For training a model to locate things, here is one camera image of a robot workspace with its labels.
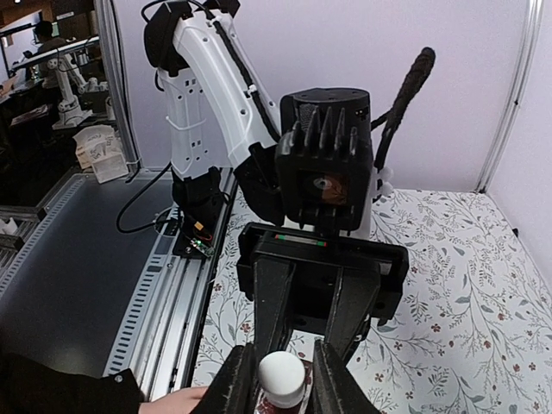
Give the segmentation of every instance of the table surface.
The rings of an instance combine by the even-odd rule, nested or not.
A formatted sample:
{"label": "table surface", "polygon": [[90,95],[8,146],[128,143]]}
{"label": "table surface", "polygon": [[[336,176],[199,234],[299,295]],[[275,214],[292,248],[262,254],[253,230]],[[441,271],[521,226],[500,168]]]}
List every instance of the table surface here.
{"label": "table surface", "polygon": [[[70,179],[35,231],[41,234],[40,242],[22,260],[1,296],[0,339],[6,352],[61,372],[102,376],[157,238],[153,229],[123,235],[116,230],[115,220],[148,181],[137,178],[128,185],[124,180],[99,185],[93,176]],[[150,223],[155,212],[170,207],[171,184],[162,179],[149,189],[129,209],[123,226]],[[56,210],[57,216],[48,224]]]}
{"label": "table surface", "polygon": [[[208,385],[254,338],[235,272],[237,237],[259,222],[240,194],[219,262],[194,385]],[[406,246],[411,270],[395,318],[375,324],[348,369],[382,413],[551,413],[552,297],[485,195],[395,191],[374,206],[372,239]],[[315,336],[289,349],[310,359]]]}

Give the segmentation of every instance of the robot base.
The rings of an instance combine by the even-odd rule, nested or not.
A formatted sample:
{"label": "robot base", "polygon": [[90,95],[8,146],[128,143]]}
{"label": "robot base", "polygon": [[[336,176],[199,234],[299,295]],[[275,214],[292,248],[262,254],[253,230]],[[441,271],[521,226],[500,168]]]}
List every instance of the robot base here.
{"label": "robot base", "polygon": [[93,115],[91,110],[81,110],[80,107],[67,112],[60,112],[60,120],[52,125],[52,129],[75,128]]}

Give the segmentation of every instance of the floral tablecloth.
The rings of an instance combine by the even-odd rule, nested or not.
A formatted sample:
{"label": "floral tablecloth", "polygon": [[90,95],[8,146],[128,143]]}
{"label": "floral tablecloth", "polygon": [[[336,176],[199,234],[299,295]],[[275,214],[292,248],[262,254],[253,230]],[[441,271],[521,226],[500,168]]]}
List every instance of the floral tablecloth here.
{"label": "floral tablecloth", "polygon": [[[239,195],[195,385],[253,340],[253,304],[235,272],[237,237],[252,221]],[[406,246],[411,259],[396,317],[374,324],[348,365],[382,413],[552,413],[552,297],[490,198],[395,191],[374,206],[372,239]],[[309,359],[314,340],[295,332],[290,349]]]}

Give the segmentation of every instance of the cable clip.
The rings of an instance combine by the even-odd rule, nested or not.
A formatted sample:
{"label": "cable clip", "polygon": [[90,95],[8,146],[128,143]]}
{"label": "cable clip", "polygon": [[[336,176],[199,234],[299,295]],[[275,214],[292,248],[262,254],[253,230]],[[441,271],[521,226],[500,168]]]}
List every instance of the cable clip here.
{"label": "cable clip", "polygon": [[180,131],[180,132],[185,132],[185,131],[189,131],[191,129],[195,129],[197,127],[201,127],[204,123],[207,122],[207,119],[203,119],[203,121],[201,122],[198,122],[198,123],[194,123],[193,125],[190,125],[189,127],[179,127],[176,123],[174,123],[173,121],[171,121],[171,118],[169,118],[168,116],[165,118],[167,122],[169,122],[171,124],[171,126],[176,129],[177,131]]}

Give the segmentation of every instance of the human hand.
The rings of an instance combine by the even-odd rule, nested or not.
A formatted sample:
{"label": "human hand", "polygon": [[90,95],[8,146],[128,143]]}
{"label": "human hand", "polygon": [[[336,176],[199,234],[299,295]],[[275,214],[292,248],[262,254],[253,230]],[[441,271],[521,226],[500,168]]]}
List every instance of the human hand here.
{"label": "human hand", "polygon": [[140,405],[138,414],[190,414],[204,397],[207,387],[185,388],[153,403]]}

